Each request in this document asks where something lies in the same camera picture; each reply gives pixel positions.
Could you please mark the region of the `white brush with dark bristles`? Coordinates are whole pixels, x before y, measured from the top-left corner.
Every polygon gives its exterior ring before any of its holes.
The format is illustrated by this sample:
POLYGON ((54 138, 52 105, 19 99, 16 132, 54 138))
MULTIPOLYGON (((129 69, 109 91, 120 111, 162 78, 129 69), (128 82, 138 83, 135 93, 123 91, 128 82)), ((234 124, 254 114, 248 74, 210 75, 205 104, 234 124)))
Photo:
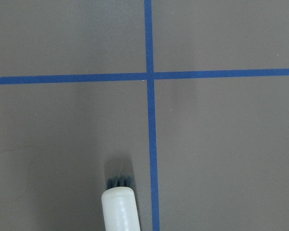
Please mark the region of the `white brush with dark bristles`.
POLYGON ((118 175, 107 180, 102 193, 105 230, 139 231, 140 221, 131 175, 118 175))

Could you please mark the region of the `blue tape grid lines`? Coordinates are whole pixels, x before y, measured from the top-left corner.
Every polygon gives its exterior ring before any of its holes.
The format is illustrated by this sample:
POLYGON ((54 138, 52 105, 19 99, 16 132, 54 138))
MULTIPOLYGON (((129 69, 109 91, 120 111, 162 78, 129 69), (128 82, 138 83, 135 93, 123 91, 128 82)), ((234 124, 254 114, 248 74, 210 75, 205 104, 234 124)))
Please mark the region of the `blue tape grid lines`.
POLYGON ((289 231, 289 0, 0 0, 0 231, 289 231))

